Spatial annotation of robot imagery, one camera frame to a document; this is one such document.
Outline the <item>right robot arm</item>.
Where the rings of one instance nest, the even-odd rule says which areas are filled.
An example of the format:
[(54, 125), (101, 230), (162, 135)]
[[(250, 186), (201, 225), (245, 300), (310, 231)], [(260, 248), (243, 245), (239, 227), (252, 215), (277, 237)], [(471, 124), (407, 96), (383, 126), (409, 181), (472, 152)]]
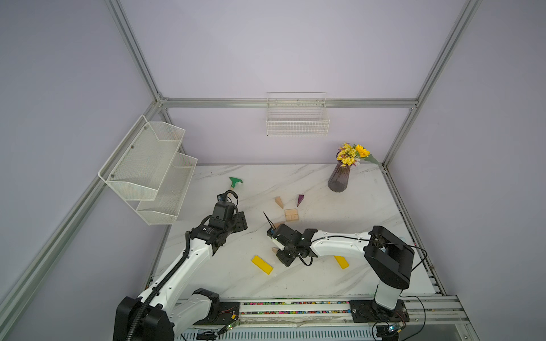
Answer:
[(361, 234), (334, 234), (317, 229), (303, 232), (286, 224), (270, 227), (267, 236), (277, 246), (276, 256), (286, 267), (294, 260), (319, 257), (364, 259), (375, 271), (379, 283), (375, 304), (385, 310), (397, 309), (400, 294), (410, 287), (415, 251), (383, 226)]

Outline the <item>yellow flower bouquet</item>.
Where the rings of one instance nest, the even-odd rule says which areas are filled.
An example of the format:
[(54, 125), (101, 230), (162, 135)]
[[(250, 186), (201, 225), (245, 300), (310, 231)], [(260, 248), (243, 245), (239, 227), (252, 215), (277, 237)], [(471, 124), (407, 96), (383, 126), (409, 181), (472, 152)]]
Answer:
[(345, 143), (343, 146), (339, 147), (336, 154), (336, 160), (341, 167), (358, 166), (362, 162), (372, 163), (378, 166), (381, 165), (381, 162), (379, 162), (368, 149), (359, 144)]

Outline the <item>wooden rectangular block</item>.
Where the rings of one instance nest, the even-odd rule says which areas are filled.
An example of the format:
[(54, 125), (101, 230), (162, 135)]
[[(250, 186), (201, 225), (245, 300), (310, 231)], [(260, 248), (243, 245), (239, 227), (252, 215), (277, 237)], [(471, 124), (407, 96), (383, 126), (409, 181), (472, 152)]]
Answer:
[(298, 215), (285, 215), (285, 219), (286, 219), (287, 222), (297, 221), (297, 220), (299, 220), (299, 216)]
[(285, 215), (288, 215), (288, 216), (298, 216), (298, 215), (299, 215), (297, 209), (288, 209), (288, 210), (285, 210), (285, 211), (284, 211), (284, 214), (285, 214)]

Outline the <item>dark ribbed vase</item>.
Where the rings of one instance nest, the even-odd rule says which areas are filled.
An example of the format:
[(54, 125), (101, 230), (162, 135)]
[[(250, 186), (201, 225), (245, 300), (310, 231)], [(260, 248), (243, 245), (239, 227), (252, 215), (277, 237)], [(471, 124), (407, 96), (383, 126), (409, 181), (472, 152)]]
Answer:
[(337, 163), (333, 173), (328, 179), (328, 187), (335, 193), (342, 193), (348, 187), (351, 167)]

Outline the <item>aluminium front rail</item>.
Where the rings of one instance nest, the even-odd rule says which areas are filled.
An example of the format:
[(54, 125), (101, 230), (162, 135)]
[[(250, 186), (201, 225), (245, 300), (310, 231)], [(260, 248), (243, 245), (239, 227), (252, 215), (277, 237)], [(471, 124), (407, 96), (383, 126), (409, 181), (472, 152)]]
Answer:
[(416, 340), (428, 327), (454, 325), (462, 340), (477, 340), (462, 304), (453, 296), (401, 298), (409, 322), (354, 323), (349, 299), (243, 300), (228, 325), (191, 326), (175, 340)]

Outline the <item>yellow block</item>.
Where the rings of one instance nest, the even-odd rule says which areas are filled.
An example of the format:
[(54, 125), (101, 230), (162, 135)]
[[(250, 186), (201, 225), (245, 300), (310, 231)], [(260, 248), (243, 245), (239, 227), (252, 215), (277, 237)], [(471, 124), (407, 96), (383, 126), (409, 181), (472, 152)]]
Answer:
[(342, 269), (347, 269), (348, 267), (350, 267), (350, 264), (345, 257), (335, 256), (334, 258)]
[(251, 262), (267, 275), (270, 275), (274, 269), (273, 266), (257, 255), (252, 258)]

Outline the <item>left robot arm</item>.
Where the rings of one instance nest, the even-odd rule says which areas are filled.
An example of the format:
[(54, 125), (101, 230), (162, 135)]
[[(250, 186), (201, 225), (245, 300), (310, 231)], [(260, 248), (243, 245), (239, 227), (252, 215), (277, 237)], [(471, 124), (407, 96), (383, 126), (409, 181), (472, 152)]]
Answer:
[(214, 322), (220, 296), (199, 288), (177, 304), (191, 276), (222, 247), (227, 238), (247, 229), (237, 204), (221, 195), (213, 213), (185, 234), (185, 247), (160, 277), (136, 298), (126, 297), (115, 313), (114, 340), (175, 340), (197, 322)]

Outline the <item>yellow block left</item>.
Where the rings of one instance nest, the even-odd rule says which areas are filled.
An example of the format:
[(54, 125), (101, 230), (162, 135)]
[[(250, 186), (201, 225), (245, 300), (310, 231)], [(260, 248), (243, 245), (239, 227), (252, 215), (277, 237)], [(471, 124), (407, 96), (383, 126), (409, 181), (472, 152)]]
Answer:
[(273, 266), (257, 255), (252, 258), (251, 262), (267, 275), (270, 275), (274, 269)]

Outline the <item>yellow block right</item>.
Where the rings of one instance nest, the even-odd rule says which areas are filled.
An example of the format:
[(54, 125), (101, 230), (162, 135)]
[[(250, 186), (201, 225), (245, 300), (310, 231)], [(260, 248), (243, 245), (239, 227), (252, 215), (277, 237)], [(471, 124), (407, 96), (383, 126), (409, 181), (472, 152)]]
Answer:
[(348, 267), (350, 267), (350, 264), (345, 257), (335, 256), (334, 258), (342, 269), (347, 269)]

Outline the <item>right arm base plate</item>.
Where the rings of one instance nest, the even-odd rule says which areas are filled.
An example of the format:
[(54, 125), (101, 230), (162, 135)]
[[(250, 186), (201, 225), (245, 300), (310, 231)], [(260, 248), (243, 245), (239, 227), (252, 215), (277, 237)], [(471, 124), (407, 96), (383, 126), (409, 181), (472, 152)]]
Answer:
[(410, 321), (403, 300), (398, 299), (393, 310), (378, 305), (373, 299), (349, 301), (354, 323), (407, 323)]

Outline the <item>white two-tier mesh shelf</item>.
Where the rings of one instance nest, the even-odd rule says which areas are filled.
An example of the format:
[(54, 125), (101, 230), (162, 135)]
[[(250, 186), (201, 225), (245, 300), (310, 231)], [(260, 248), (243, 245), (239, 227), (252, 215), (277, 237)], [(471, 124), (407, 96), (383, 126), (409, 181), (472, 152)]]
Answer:
[(182, 152), (185, 130), (140, 118), (98, 177), (148, 225), (179, 217), (198, 159)]

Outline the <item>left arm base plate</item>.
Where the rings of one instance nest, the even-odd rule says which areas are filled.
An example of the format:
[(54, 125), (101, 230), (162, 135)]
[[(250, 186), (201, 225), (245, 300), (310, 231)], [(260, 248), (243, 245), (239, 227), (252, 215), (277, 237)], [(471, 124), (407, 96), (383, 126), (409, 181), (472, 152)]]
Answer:
[(228, 325), (235, 322), (240, 315), (241, 303), (237, 301), (219, 301), (212, 303), (208, 315), (192, 324), (197, 325)]

